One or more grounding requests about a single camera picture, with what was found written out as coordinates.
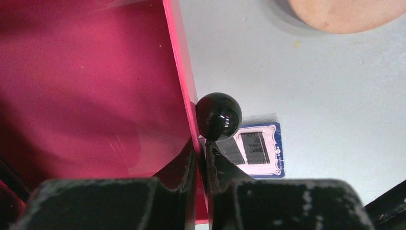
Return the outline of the bob pin card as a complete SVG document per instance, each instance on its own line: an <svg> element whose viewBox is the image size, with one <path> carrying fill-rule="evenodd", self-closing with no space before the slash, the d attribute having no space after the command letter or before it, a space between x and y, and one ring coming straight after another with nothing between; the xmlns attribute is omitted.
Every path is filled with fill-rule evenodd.
<svg viewBox="0 0 406 230"><path fill-rule="evenodd" d="M233 137L217 145L228 160L254 179L285 176L278 122L242 126Z"/></svg>

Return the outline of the large beige sponge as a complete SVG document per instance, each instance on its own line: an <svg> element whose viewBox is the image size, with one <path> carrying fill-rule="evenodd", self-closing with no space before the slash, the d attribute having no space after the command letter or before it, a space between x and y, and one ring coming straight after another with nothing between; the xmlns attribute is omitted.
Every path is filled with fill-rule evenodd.
<svg viewBox="0 0 406 230"><path fill-rule="evenodd" d="M404 0L290 0L307 25L334 34L352 34L385 25L406 12Z"/></svg>

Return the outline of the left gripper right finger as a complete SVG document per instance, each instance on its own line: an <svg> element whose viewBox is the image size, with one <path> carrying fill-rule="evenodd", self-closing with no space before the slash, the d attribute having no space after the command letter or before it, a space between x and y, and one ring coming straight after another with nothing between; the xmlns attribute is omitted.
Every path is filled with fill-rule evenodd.
<svg viewBox="0 0 406 230"><path fill-rule="evenodd" d="M331 179L256 180L205 146L212 230L372 230L357 193Z"/></svg>

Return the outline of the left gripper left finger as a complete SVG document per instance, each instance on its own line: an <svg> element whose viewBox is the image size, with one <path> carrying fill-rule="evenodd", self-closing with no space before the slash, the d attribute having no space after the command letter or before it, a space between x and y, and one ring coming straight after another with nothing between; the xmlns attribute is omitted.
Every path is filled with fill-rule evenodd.
<svg viewBox="0 0 406 230"><path fill-rule="evenodd" d="M189 140L149 178L48 180L13 230L192 230L197 155Z"/></svg>

